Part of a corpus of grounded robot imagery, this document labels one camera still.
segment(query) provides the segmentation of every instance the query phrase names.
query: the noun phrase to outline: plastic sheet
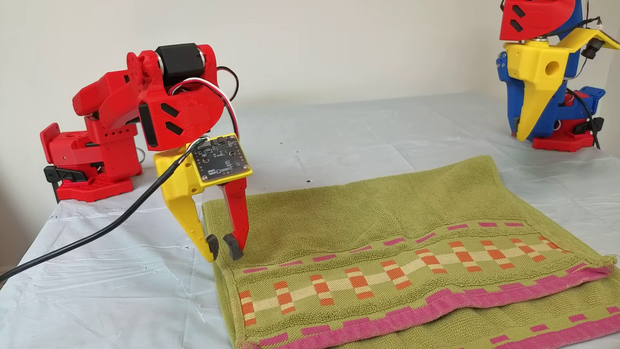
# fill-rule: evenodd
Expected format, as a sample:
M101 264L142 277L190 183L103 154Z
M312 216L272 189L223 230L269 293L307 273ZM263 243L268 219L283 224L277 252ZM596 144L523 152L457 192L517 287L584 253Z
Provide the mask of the plastic sheet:
M477 94L239 110L248 194L343 184L493 156L505 186L604 255L620 254L620 160L533 150L505 107ZM223 121L213 134L229 132ZM128 194L63 201L24 260L117 218ZM208 188L202 200L221 197ZM618 348L620 335L571 348ZM0 291L0 348L232 348L213 270L155 194L116 231L13 277Z

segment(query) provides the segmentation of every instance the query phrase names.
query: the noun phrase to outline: yellow robot part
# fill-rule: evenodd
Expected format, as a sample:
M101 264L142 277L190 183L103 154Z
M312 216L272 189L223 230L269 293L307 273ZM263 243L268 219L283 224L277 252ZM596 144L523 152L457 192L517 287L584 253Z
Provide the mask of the yellow robot part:
M557 45L535 39L504 45L508 54L508 74L525 85L516 131L519 141L528 138L551 97L562 85L569 54L577 52L592 38L604 41L603 47L620 50L620 43L604 32L581 28L573 30Z
M221 137L229 136L235 136L235 134L228 134ZM183 155L188 146L189 144L178 149L155 154L153 160L155 162L155 168L157 169L157 175L161 176L173 162ZM192 239L198 251L200 251L209 262L213 262L215 258L209 244L205 240L203 227L198 218L196 204L192 196L202 193L206 187L245 178L251 174L252 169L248 166L248 169L243 173L204 182L198 172L193 155L189 154L185 161L174 171L174 174L161 186L166 206L179 221L185 233Z

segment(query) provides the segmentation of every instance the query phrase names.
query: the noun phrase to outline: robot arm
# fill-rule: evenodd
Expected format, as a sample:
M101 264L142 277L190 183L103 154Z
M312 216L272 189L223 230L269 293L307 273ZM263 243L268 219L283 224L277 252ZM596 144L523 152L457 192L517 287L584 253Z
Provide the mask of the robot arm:
M73 98L87 131L60 133L52 124L41 133L46 158L56 165L45 173L58 199L95 201L131 191L130 177L142 170L133 140L137 122L148 149L161 152L154 156L161 176L219 121L224 105L234 118L226 96L218 92L210 46L163 46L138 56L130 52L126 61L126 70L106 73ZM237 135L230 134L203 142L161 186L166 206L209 262L217 258L219 243L214 235L205 238L192 196L208 186L223 189L233 226L224 241L238 259L249 230L245 189L251 174Z
M584 45L587 49L582 55L590 59L601 46L619 49L620 45L600 30L580 28L582 19L581 0L505 1L500 39L520 42L505 44L506 52L498 57L497 68L500 80L507 84L508 118L519 141L531 139L535 148L540 145L575 151L586 146L587 137L592 138L589 133L558 129L563 120L570 120L565 125L572 125L573 120L586 119L583 109L564 104L565 76L577 74L579 51ZM547 37L553 35L560 36L560 44L549 45ZM592 94L583 94L585 104L594 114L605 92L595 88L582 92L586 89Z

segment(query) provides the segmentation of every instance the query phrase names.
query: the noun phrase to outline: checkered pattern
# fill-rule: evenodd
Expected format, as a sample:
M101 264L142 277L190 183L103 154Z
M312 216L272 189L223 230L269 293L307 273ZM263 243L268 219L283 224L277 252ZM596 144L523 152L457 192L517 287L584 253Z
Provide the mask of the checkered pattern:
M552 243L551 241L545 239L542 235L538 237L538 240L546 243L547 246L551 247L554 250L560 250L562 253L568 253L568 251L561 250L555 243Z
M312 275L310 276L310 280L312 280L312 285L314 286L314 290L316 294L319 296L319 301L321 302L321 306L332 306L334 305L334 299L332 298L331 292L329 292L329 286L327 282L323 279L321 275Z
M474 273L476 271L482 271L482 268L476 263L476 261L474 261L473 257L465 249L463 242L453 241L450 242L449 245L468 272Z
M420 259L433 271L433 273L445 274L448 272L442 267L439 260L437 260L437 257L435 257L429 249L425 248L423 250L417 250L415 254L420 256Z
M495 247L495 244L491 240L483 240L480 243L482 244L482 246L484 246L489 256L491 256L491 258L495 260L495 262L497 263L497 265L500 266L501 269L510 269L515 267L515 265L510 263L510 260L506 258L506 255L504 255L502 251Z
M359 268L350 268L345 270L346 278L325 280L322 275L310 276L312 282L306 287L288 290L286 281L280 281L274 285L277 296L266 299L254 300L250 299L249 291L242 292L239 296L244 305L244 317L246 324L255 324L254 312L262 312L263 310L280 308L282 314L288 314L295 311L294 302L309 297L318 297L321 306L335 305L338 300L334 298L334 293L338 294L344 291L355 292L358 299L368 299L375 296L372 290L374 285L384 283L392 283L396 289L405 290L412 286L409 281L410 275L420 272L421 269L427 269L435 274L447 273L445 267L447 265L459 264L465 267L468 272L473 273L483 271L485 264L483 262L493 261L502 269L514 268L515 265L510 261L511 258L519 256L528 256L537 263L544 260L541 252L553 253L563 252L553 243L544 238L540 239L541 243L527 245L520 239L513 238L510 241L515 244L513 248L499 250L490 240L480 241L484 250L479 249L467 251L462 241L449 242L448 245L452 249L451 253L434 255L429 249L415 251L419 258L413 257L411 261L404 265L398 265L394 260L387 261L368 261L367 263L380 263L383 267L382 272L364 275Z
M523 253L532 258L535 262L544 261L546 258L540 254L540 252L524 244L520 239L514 238L511 240Z
M243 291L239 293L239 298L241 299L241 312L243 314L246 327L256 324L256 318L254 317L254 304L252 303L250 291Z
M359 268L347 269L345 270L345 273L351 282L351 286L353 286L357 299L362 300L374 297L374 293L371 291L366 278L361 273Z
M383 270L386 271L387 276L392 280L394 286L396 286L397 290L408 288L412 285L411 280L405 275L403 270L401 269L395 261L384 261L381 262L381 266Z
M275 293L278 295L278 303L280 304L282 315L294 312L295 305L293 304L293 297L291 297L291 293L288 291L288 284L286 281L273 284L273 288L275 288Z

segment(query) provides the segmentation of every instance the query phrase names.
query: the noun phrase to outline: green towel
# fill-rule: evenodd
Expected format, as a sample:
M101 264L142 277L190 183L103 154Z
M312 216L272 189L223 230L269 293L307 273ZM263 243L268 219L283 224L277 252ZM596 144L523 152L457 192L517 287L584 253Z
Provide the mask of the green towel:
M208 233L230 232L223 201L203 210ZM245 257L214 264L238 348L492 348L584 321L599 330L575 341L620 330L620 277L601 279L616 260L507 191L488 156L249 196L248 210Z

